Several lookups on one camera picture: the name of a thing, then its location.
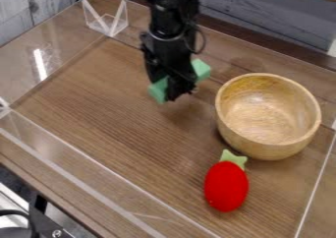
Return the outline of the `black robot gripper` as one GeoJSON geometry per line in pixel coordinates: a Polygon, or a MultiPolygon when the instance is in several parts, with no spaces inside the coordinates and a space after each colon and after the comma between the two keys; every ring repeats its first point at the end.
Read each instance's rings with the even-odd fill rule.
{"type": "Polygon", "coordinates": [[[151,82],[168,76],[167,99],[175,101],[196,87],[197,75],[191,62],[191,50],[181,38],[156,39],[149,32],[140,34],[140,49],[151,82]]]}

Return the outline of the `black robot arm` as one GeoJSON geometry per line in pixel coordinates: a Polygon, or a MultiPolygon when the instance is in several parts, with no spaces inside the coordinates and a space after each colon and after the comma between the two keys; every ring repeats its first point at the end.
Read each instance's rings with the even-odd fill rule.
{"type": "Polygon", "coordinates": [[[211,72],[207,64],[192,61],[192,55],[205,48],[196,46],[201,32],[197,25],[200,0],[145,1],[151,20],[139,38],[151,81],[148,92],[157,103],[165,103],[191,93],[211,72]]]}

